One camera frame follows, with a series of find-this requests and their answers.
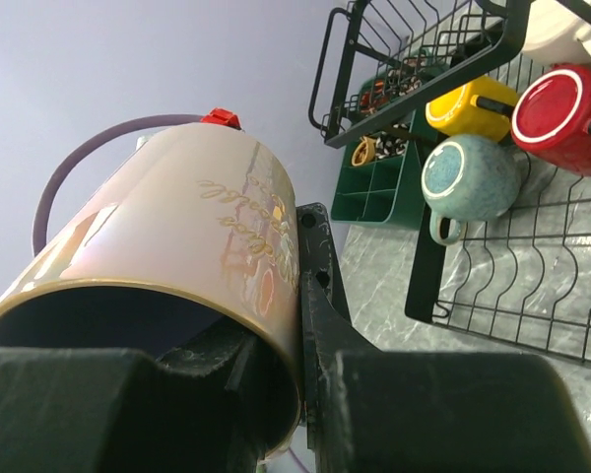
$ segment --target red cap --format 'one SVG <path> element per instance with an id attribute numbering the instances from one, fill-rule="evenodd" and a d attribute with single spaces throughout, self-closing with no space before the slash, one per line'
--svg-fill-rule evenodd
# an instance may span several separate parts
<path id="1" fill-rule="evenodd" d="M 236 128 L 237 130 L 240 130 L 240 121 L 238 121 L 238 116 L 223 108 L 214 108 L 200 121 L 202 123 L 213 123 L 215 125 L 229 126 L 230 128 Z"/>

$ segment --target mug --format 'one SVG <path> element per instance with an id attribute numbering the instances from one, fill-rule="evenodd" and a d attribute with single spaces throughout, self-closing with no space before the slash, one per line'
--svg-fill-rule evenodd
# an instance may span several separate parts
<path id="1" fill-rule="evenodd" d="M 277 448 L 299 417 L 296 203 L 272 152 L 226 126 L 144 143 L 0 298 L 0 346 L 158 357 L 222 316 L 277 355 Z"/>
<path id="2" fill-rule="evenodd" d="M 498 144 L 479 135 L 457 135 L 440 143 L 423 168 L 421 186 L 431 208 L 433 240 L 448 245 L 459 241 L 468 222 L 493 220 L 516 200 L 521 177 Z M 442 221 L 451 220 L 448 236 Z"/>
<path id="3" fill-rule="evenodd" d="M 425 115 L 445 135 L 474 134 L 498 142 L 510 132 L 510 114 L 518 100 L 513 89 L 481 76 L 430 101 Z"/>
<path id="4" fill-rule="evenodd" d="M 545 66 L 590 63 L 591 26 L 556 0 L 535 0 L 521 52 Z"/>
<path id="5" fill-rule="evenodd" d="M 580 175 L 591 175 L 591 69 L 563 65 L 535 81 L 512 115 L 521 149 Z"/>

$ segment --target dish rack handle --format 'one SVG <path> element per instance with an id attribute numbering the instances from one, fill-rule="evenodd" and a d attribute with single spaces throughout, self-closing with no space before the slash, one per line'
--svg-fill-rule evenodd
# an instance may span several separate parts
<path id="1" fill-rule="evenodd" d="M 319 62 L 317 63 L 317 71 L 315 71 L 315 80 L 313 82 L 313 91 L 311 92 L 311 99 L 308 103 L 308 121 L 318 130 L 323 130 L 325 127 L 315 119 L 315 105 L 317 103 L 317 95 L 319 93 L 319 85 L 322 80 L 322 72 L 324 71 L 324 62 L 326 61 L 326 53 L 328 52 L 328 41 L 331 38 L 333 31 L 333 22 L 337 15 L 344 15 L 347 19 L 350 18 L 350 13 L 341 7 L 336 7 L 331 10 L 328 15 L 328 22 L 326 23 L 326 32 L 324 33 L 324 40 L 322 42 L 322 49 L 319 53 Z"/>

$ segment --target red mug rim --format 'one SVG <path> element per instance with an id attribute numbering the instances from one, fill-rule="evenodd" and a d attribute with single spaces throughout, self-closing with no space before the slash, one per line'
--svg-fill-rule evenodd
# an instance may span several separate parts
<path id="1" fill-rule="evenodd" d="M 575 102 L 573 103 L 573 106 L 572 106 L 571 110 L 569 111 L 569 113 L 567 114 L 566 118 L 562 121 L 562 123 L 559 126 L 555 127 L 553 130 L 550 130 L 549 132 L 547 132 L 541 136 L 528 136 L 525 133 L 523 133 L 523 131 L 519 128 L 519 125 L 518 125 L 519 110 L 520 110 L 521 106 L 526 103 L 527 98 L 532 93 L 536 92 L 541 84 L 543 84 L 548 79 L 551 79 L 552 77 L 555 77 L 555 76 L 566 76 L 566 77 L 570 78 L 571 80 L 573 80 L 573 82 L 575 83 L 575 86 L 576 86 Z M 555 69 L 555 70 L 543 75 L 542 77 L 540 77 L 539 79 L 534 81 L 534 83 L 532 83 L 532 85 L 530 87 L 527 88 L 527 90 L 523 93 L 523 96 L 521 96 L 521 99 L 517 103 L 516 107 L 514 108 L 514 112 L 512 113 L 512 133 L 514 134 L 514 137 L 517 140 L 521 141 L 522 143 L 526 143 L 526 144 L 543 143 L 544 141 L 547 141 L 547 140 L 550 140 L 550 139 L 556 137 L 560 133 L 560 131 L 562 131 L 564 128 L 566 128 L 569 125 L 569 123 L 573 119 L 574 115 L 577 113 L 578 109 L 580 108 L 580 104 L 582 103 L 583 91 L 584 91 L 584 84 L 582 83 L 582 78 L 575 71 L 573 71 L 571 69 L 559 68 L 559 69 Z"/>

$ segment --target gray marble countertop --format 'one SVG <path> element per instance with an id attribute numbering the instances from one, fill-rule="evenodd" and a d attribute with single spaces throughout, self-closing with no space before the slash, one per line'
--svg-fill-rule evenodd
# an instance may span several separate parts
<path id="1" fill-rule="evenodd" d="M 481 228 L 469 230 L 471 235 L 480 234 L 482 231 Z M 344 248 L 341 268 L 355 328 L 382 350 L 513 350 L 494 341 L 416 322 L 405 316 L 405 297 L 417 237 L 417 232 L 401 229 L 351 227 Z M 460 276 L 456 270 L 460 268 L 460 265 L 463 266 L 463 263 L 460 262 L 463 245 L 459 243 L 457 246 L 457 249 L 451 248 L 447 251 L 441 295 L 451 294 L 453 289 L 460 286 Z M 554 265 L 556 271 L 552 273 L 556 281 L 564 280 L 565 274 L 569 270 L 572 271 L 568 265 L 564 266 L 559 262 L 559 257 L 557 257 Z M 486 298 L 492 296 L 494 299 L 495 296 L 503 292 L 498 287 L 499 283 L 495 286 L 491 285 L 483 292 L 483 296 Z M 526 291 L 529 293 L 525 285 L 519 286 L 517 290 L 512 292 L 512 300 L 520 301 Z M 559 285 L 542 288 L 542 292 L 531 304 L 536 304 L 534 305 L 536 308 L 545 307 L 545 304 L 556 300 L 557 291 L 559 291 Z M 583 288 L 576 295 L 580 298 L 586 296 Z M 577 302 L 571 303 L 571 307 L 577 308 Z M 452 323 L 456 316 L 458 314 L 453 312 Z M 568 344 L 569 340 L 568 335 L 562 336 L 562 343 Z M 550 359 L 550 361 L 570 390 L 575 408 L 591 441 L 591 369 L 554 359 Z"/>

